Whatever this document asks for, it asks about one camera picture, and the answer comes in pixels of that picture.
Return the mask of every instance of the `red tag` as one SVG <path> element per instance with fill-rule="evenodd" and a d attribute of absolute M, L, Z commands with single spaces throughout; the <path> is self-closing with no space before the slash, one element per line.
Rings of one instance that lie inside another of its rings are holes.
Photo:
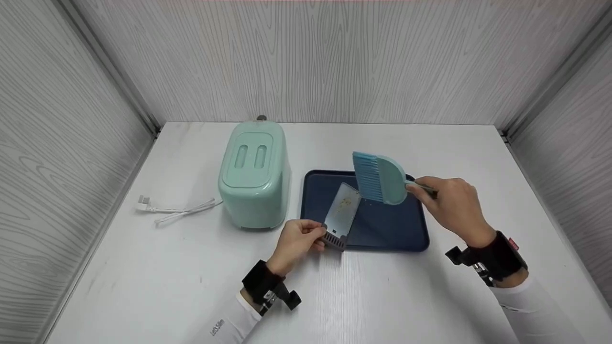
<path fill-rule="evenodd" d="M 514 240 L 512 240 L 512 238 L 511 238 L 511 237 L 509 237 L 509 238 L 508 238 L 508 242 L 510 243 L 510 245 L 512 245 L 512 247 L 513 247 L 513 248 L 514 248 L 516 251 L 518 251 L 518 245 L 517 245 L 517 243 L 516 243 L 516 242 L 514 242 Z"/>

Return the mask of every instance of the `navy blue tray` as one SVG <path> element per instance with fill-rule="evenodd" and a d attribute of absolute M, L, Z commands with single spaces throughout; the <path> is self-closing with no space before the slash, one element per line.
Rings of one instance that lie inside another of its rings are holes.
<path fill-rule="evenodd" d="M 301 219 L 323 222 L 345 182 L 357 188 L 355 172 L 312 170 L 304 177 Z M 362 199 L 348 235 L 347 249 L 422 252 L 429 247 L 423 206 L 411 194 L 402 204 Z"/>

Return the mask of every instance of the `brush handle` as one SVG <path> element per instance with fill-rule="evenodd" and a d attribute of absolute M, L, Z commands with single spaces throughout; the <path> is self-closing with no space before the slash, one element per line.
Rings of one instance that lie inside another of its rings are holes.
<path fill-rule="evenodd" d="M 427 186 L 427 185 L 423 185 L 423 184 L 419 184 L 413 181 L 406 181 L 405 182 L 406 185 L 410 185 L 410 184 L 414 184 L 414 185 L 418 185 L 420 186 L 423 190 L 427 191 L 427 193 L 429 193 L 429 196 L 431 198 L 433 198 L 434 200 L 438 198 L 438 191 L 434 190 L 433 188 Z"/>

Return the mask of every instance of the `blue brush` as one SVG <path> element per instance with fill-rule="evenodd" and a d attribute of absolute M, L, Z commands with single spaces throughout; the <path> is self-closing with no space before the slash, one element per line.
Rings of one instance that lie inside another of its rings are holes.
<path fill-rule="evenodd" d="M 406 180 L 406 173 L 393 159 L 361 152 L 353 152 L 353 166 L 361 197 L 385 204 L 400 204 L 406 199 L 407 184 L 422 187 L 436 199 L 438 192 L 426 185 Z"/>

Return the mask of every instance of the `white sleeve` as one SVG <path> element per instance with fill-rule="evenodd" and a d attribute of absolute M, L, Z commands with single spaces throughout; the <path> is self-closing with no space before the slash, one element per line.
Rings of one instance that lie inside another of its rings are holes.
<path fill-rule="evenodd" d="M 238 292 L 221 312 L 210 317 L 191 343 L 241 344 L 260 320 L 261 315 Z"/>
<path fill-rule="evenodd" d="M 584 338 L 531 274 L 514 288 L 491 288 L 521 344 L 580 344 Z"/>

